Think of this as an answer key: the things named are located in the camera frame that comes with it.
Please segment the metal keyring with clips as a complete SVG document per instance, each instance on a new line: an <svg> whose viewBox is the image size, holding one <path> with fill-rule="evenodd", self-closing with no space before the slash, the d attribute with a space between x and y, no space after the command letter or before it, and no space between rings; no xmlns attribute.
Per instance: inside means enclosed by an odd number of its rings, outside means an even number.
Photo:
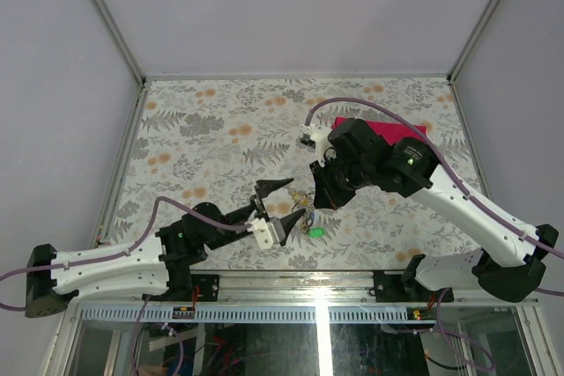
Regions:
<svg viewBox="0 0 564 376"><path fill-rule="evenodd" d="M311 214L315 215L315 206L314 206L314 194L313 193L308 193L309 196L309 204L307 206L297 206L295 207L293 205L293 207L291 208L291 212L297 211L297 210L305 210L304 215L301 217L300 222L299 222L299 227L300 230L303 234L308 235L308 231L314 227L314 225L312 226L307 226L306 224L306 220L308 219L308 216Z"/></svg>

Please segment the green key tag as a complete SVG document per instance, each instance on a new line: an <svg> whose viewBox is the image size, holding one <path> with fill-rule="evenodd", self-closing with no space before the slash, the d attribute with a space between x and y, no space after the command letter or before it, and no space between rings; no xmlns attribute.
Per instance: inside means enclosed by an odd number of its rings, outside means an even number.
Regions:
<svg viewBox="0 0 564 376"><path fill-rule="evenodd" d="M326 233L326 231L323 228L315 227L315 228L311 228L308 231L308 236L311 239L319 239L319 238L323 237L325 235L325 233Z"/></svg>

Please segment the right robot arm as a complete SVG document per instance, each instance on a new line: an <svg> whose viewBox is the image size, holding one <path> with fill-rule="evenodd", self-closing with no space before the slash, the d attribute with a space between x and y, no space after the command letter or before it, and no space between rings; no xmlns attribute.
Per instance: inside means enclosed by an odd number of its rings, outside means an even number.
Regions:
<svg viewBox="0 0 564 376"><path fill-rule="evenodd" d="M401 276L408 299L479 287L518 303L540 286L546 249L554 246L558 231L551 225L527 224L467 188L422 137L390 141L368 122L345 119L334 128L307 125L301 141L315 149L310 170L316 209L338 210L358 190L378 187L437 212L478 244L466 254L414 255Z"/></svg>

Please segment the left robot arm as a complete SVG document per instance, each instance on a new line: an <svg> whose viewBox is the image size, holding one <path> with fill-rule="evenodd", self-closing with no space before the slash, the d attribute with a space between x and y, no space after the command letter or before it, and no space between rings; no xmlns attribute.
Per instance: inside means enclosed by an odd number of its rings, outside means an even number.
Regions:
<svg viewBox="0 0 564 376"><path fill-rule="evenodd" d="M247 237L261 249L286 244L304 210L272 217L263 200L289 182L259 180L248 204L227 213L209 202L184 207L179 220L158 230L147 227L138 240L73 252L50 244L35 247L26 268L25 316L48 317L84 299L193 297L190 269L212 250Z"/></svg>

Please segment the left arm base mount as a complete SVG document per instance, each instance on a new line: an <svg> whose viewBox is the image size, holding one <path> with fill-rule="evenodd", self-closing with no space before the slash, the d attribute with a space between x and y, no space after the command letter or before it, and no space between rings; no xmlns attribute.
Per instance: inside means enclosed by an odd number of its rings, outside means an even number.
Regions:
<svg viewBox="0 0 564 376"><path fill-rule="evenodd" d="M218 274L192 274L191 281L172 294L173 301L189 303L217 302L219 298L220 276Z"/></svg>

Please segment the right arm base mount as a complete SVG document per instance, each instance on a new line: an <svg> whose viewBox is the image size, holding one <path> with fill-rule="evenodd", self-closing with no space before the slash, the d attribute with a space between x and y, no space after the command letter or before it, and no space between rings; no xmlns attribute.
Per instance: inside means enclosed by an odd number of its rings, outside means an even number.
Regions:
<svg viewBox="0 0 564 376"><path fill-rule="evenodd" d="M377 303L404 303L412 300L402 282L403 272L399 270L374 270L373 287L370 295Z"/></svg>

